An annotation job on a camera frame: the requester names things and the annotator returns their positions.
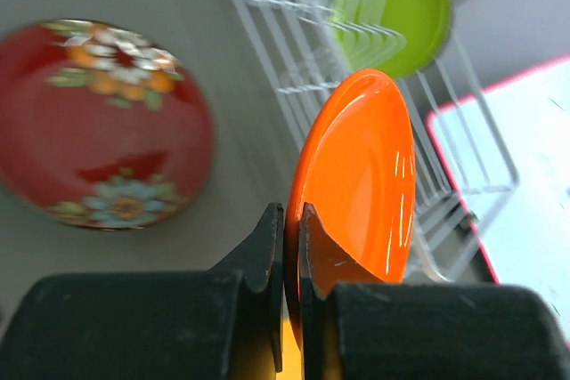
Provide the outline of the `orange plate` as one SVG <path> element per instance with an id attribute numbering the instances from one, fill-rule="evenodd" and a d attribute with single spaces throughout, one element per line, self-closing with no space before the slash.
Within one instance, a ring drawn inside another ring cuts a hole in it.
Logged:
<path id="1" fill-rule="evenodd" d="M 305 204 L 328 234 L 383 283 L 400 283 L 416 201 L 409 113 L 395 82 L 376 69 L 344 80 L 315 119 L 297 162 L 285 218 L 284 286 L 302 354 L 298 234 Z"/>

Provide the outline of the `red floral plate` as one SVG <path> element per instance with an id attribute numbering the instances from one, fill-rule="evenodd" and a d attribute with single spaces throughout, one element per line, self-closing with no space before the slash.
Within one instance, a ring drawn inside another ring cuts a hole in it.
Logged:
<path id="1" fill-rule="evenodd" d="M 183 211 L 213 162 L 193 76 L 149 38 L 47 20 L 1 38 L 1 185 L 50 218 L 138 229 Z"/>

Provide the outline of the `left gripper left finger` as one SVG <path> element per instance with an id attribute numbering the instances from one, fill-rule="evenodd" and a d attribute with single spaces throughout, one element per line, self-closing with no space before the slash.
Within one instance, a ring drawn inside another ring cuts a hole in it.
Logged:
<path id="1" fill-rule="evenodd" d="M 283 240 L 284 210 L 271 203 L 249 235 L 211 268 L 240 276 L 228 344 L 231 374 L 282 371 Z"/>

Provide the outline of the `green plate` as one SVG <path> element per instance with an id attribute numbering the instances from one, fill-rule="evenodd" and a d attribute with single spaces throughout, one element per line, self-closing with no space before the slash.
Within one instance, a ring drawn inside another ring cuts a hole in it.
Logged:
<path id="1" fill-rule="evenodd" d="M 407 77 L 433 60 L 448 36 L 451 0 L 334 0 L 330 25 L 352 70 Z"/>

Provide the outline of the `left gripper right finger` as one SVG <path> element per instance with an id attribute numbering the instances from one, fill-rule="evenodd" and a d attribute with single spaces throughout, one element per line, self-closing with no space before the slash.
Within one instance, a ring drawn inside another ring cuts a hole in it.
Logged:
<path id="1" fill-rule="evenodd" d="M 305 379 L 381 379 L 374 319 L 387 305 L 383 282 L 328 234 L 305 204 L 298 234 L 298 284 Z"/>

